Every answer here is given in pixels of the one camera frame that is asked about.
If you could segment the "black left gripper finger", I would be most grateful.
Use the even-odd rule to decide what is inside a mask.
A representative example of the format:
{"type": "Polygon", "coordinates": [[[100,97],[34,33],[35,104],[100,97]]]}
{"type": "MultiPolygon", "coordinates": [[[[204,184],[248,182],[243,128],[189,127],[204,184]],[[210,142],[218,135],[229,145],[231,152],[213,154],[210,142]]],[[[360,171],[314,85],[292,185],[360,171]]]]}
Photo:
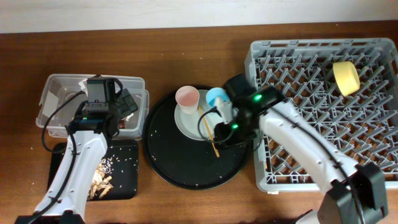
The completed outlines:
{"type": "Polygon", "coordinates": [[[121,103],[122,103],[122,112],[123,113],[133,113],[138,109],[138,106],[136,102],[134,101],[134,98],[130,94],[129,90],[127,88],[122,90],[121,93],[121,103]]]}
{"type": "Polygon", "coordinates": [[[129,116],[132,111],[131,111],[131,106],[132,106],[132,100],[131,100],[131,96],[127,96],[127,97],[118,97],[115,105],[116,105],[116,110],[119,114],[119,117],[121,119],[124,119],[125,117],[129,116]]]}

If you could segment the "gold coffee sachet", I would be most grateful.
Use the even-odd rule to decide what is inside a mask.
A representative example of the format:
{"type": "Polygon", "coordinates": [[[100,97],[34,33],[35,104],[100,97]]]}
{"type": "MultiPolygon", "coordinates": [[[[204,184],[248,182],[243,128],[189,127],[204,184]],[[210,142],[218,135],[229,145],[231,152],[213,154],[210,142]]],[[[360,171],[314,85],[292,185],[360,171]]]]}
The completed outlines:
{"type": "Polygon", "coordinates": [[[119,129],[125,129],[125,120],[120,120],[119,129]]]}

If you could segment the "blue plastic cup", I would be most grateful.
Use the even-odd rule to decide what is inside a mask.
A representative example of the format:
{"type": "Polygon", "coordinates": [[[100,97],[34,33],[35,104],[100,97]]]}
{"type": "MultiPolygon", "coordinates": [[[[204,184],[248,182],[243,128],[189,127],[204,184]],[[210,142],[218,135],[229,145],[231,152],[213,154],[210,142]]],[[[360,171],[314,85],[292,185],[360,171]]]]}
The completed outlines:
{"type": "Polygon", "coordinates": [[[206,102],[211,108],[215,106],[217,98],[220,98],[222,101],[229,101],[229,96],[223,88],[212,88],[206,94],[206,102]]]}

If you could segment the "white napkin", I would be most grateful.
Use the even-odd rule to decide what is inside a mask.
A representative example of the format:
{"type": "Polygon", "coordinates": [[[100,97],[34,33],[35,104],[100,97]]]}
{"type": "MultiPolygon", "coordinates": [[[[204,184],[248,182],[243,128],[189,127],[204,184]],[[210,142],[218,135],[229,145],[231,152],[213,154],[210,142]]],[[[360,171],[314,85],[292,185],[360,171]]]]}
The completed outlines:
{"type": "Polygon", "coordinates": [[[80,90],[87,93],[87,79],[84,79],[78,83],[80,90]]]}

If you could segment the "wooden chopstick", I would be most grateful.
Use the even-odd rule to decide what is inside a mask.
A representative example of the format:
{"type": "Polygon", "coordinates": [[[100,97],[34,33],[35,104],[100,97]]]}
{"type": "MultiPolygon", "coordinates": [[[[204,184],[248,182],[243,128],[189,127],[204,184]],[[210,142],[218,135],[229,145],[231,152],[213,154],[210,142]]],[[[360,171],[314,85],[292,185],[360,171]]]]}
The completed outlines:
{"type": "MultiPolygon", "coordinates": [[[[200,114],[201,114],[201,115],[204,115],[204,112],[203,112],[203,110],[202,110],[202,108],[201,108],[200,106],[198,107],[198,109],[199,109],[200,114]]],[[[207,133],[208,133],[208,135],[209,135],[209,138],[210,138],[210,140],[211,140],[211,144],[212,144],[212,146],[213,146],[213,149],[214,149],[214,152],[215,152],[215,154],[216,154],[216,157],[219,158],[219,157],[220,157],[220,154],[219,154],[217,148],[215,147],[215,144],[213,143],[213,136],[212,136],[212,133],[211,133],[211,131],[210,131],[210,129],[209,129],[209,126],[208,126],[208,123],[207,123],[207,121],[206,121],[206,118],[203,117],[202,120],[203,120],[203,122],[204,122],[204,124],[205,124],[205,128],[206,128],[207,133]]]]}

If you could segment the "grey round plate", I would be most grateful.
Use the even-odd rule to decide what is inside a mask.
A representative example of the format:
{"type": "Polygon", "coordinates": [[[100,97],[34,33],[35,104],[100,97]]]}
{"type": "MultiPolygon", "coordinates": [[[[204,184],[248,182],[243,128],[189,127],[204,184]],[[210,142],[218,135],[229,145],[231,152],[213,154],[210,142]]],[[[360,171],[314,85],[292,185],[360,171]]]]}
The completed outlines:
{"type": "MultiPolygon", "coordinates": [[[[201,111],[203,113],[211,110],[211,107],[208,105],[206,102],[206,94],[208,90],[199,90],[198,91],[200,94],[200,100],[198,106],[201,108],[201,111]]],[[[203,141],[203,138],[200,136],[198,129],[197,129],[197,124],[198,120],[201,116],[201,112],[199,110],[196,110],[193,114],[186,114],[182,111],[181,107],[177,105],[175,107],[174,111],[174,118],[175,118],[175,123],[178,127],[178,129],[188,138],[197,140],[197,141],[203,141]]],[[[209,113],[207,114],[200,123],[200,131],[204,137],[209,139],[209,134],[205,125],[205,120],[207,122],[207,125],[210,129],[211,135],[214,137],[215,136],[215,126],[218,123],[223,123],[222,117],[218,113],[209,113]]]]}

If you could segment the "pink plastic cup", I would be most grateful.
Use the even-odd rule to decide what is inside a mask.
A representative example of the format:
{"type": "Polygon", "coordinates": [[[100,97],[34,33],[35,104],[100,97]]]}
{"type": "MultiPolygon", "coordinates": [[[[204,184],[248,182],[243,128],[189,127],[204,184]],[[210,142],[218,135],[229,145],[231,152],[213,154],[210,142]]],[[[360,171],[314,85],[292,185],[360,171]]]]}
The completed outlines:
{"type": "Polygon", "coordinates": [[[176,94],[175,100],[185,114],[193,114],[198,109],[200,94],[193,86],[182,86],[176,94]]]}

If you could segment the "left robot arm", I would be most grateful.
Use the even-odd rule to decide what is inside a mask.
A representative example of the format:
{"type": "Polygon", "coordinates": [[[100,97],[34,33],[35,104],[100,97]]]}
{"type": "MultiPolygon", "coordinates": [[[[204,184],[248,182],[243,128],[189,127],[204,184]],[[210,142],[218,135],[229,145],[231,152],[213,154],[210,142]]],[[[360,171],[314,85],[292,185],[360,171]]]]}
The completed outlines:
{"type": "Polygon", "coordinates": [[[65,125],[67,145],[47,193],[32,215],[21,215],[16,223],[83,223],[86,199],[95,188],[92,178],[108,147],[138,147],[133,139],[117,138],[120,121],[138,109],[117,78],[90,77],[76,93],[82,94],[87,99],[65,125]]]}

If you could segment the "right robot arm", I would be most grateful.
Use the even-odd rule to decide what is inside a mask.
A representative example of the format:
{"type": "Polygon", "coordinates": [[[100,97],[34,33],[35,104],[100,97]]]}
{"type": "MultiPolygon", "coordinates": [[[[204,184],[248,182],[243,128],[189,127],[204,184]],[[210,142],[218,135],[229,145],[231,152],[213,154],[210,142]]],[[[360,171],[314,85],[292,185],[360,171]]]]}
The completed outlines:
{"type": "Polygon", "coordinates": [[[294,104],[274,86],[257,90],[240,73],[221,93],[206,97],[234,136],[249,140],[256,131],[282,146],[310,174],[324,195],[321,207],[299,216],[296,223],[377,223],[387,217],[385,178],[377,165],[361,165],[311,127],[294,104]]]}

